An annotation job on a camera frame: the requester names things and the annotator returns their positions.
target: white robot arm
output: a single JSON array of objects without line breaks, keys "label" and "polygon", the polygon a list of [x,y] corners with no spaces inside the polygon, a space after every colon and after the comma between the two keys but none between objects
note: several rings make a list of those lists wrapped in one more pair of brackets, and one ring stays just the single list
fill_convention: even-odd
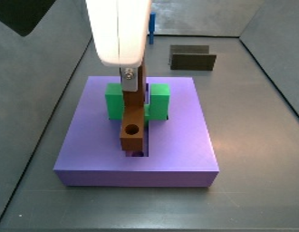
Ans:
[{"label": "white robot arm", "polygon": [[[87,0],[87,8],[101,62],[135,75],[144,57],[151,0]],[[136,78],[123,76],[123,88],[135,92]]]}]

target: hole in block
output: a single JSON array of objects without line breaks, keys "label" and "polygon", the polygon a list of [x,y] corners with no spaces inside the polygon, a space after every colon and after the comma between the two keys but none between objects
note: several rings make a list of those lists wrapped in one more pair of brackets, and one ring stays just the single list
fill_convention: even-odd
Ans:
[{"label": "hole in block", "polygon": [[135,124],[129,124],[125,128],[124,131],[129,135],[135,135],[139,133],[139,127]]}]

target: purple base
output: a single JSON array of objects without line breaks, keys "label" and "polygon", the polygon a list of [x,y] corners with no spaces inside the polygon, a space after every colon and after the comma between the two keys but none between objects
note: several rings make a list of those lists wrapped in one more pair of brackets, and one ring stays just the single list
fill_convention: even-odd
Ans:
[{"label": "purple base", "polygon": [[105,88],[89,77],[55,171],[67,186],[210,187],[219,173],[191,78],[149,77],[171,87],[169,120],[149,122],[149,156],[125,157],[120,121],[109,121]]}]

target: gray floor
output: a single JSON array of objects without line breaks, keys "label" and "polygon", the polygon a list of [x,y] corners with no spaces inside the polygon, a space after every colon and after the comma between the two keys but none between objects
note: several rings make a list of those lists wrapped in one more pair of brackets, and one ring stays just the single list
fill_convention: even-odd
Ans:
[{"label": "gray floor", "polygon": [[[208,44],[212,72],[171,71],[171,44]],[[211,188],[67,188],[52,171],[88,75],[119,75],[91,44],[0,228],[299,228],[299,120],[239,39],[156,37],[148,76],[192,76],[220,174]]]}]

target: black object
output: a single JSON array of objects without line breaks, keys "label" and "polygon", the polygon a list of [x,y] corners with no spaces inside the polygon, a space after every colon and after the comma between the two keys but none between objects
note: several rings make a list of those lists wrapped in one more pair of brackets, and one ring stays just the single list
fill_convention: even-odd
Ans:
[{"label": "black object", "polygon": [[210,54],[208,45],[171,45],[172,70],[212,71],[216,54]]},{"label": "black object", "polygon": [[27,36],[45,16],[56,0],[0,0],[0,22]]}]

